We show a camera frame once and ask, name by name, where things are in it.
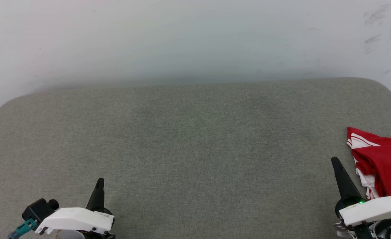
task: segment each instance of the white wall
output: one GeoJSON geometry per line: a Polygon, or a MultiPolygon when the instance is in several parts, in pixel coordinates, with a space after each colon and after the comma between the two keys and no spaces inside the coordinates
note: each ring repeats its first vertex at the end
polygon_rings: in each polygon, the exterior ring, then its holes
{"type": "Polygon", "coordinates": [[[0,0],[0,106],[38,90],[366,77],[391,0],[0,0]]]}

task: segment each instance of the red and white cloth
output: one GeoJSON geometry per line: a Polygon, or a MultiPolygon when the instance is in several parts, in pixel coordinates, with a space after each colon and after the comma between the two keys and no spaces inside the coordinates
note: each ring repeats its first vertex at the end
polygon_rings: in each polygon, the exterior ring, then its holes
{"type": "Polygon", "coordinates": [[[391,196],[391,138],[348,127],[347,144],[367,198],[391,196]]]}

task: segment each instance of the couch cushion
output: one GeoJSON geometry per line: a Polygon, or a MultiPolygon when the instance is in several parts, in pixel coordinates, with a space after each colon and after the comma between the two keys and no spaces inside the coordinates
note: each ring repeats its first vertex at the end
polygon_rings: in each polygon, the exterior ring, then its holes
{"type": "Polygon", "coordinates": [[[0,109],[0,237],[39,198],[85,207],[104,177],[118,238],[336,238],[332,156],[364,193],[348,126],[391,137],[391,92],[343,78],[19,97],[0,109]]]}

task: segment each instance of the red cloth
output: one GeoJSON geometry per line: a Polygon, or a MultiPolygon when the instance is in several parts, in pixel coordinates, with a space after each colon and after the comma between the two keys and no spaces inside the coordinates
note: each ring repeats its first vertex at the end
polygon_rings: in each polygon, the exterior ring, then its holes
{"type": "Polygon", "coordinates": [[[364,175],[376,175],[375,188],[379,196],[391,196],[391,138],[348,127],[347,134],[352,133],[372,142],[372,147],[352,149],[353,156],[359,161],[356,167],[364,175]]]}

